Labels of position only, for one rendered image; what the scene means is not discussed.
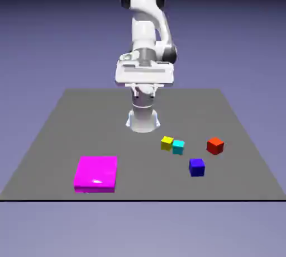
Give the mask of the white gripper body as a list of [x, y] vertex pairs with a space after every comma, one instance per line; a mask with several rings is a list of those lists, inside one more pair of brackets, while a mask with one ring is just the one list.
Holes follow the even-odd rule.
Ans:
[[118, 61], [115, 81], [117, 84], [173, 84], [174, 65], [151, 61], [150, 66], [140, 66], [137, 60]]

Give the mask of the small yellow cube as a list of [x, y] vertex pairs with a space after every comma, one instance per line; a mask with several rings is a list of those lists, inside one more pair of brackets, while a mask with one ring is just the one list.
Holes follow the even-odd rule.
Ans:
[[166, 151], [170, 151], [173, 147], [173, 141], [174, 141], [173, 137], [164, 136], [160, 142], [161, 149], [166, 150]]

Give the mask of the small cyan cube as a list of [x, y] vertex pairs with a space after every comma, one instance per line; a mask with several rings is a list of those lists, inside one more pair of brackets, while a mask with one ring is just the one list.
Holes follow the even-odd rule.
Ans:
[[183, 140], [173, 141], [173, 154], [183, 155], [185, 142]]

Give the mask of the small red cube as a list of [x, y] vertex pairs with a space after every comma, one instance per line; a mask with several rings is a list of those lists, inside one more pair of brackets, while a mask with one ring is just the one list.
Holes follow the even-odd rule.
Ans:
[[224, 145], [224, 141], [217, 137], [213, 137], [207, 141], [206, 150], [213, 155], [218, 155], [223, 152]]

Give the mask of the small blue cube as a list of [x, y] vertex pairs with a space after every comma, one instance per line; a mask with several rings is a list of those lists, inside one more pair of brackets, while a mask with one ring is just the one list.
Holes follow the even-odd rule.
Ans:
[[204, 160], [201, 158], [190, 159], [189, 172], [192, 177], [203, 177], [205, 173]]

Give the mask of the large magenta box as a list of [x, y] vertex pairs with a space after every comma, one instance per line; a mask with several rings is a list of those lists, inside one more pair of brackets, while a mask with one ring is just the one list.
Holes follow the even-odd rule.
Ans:
[[116, 177], [116, 156], [81, 156], [73, 180], [74, 191], [114, 193]]

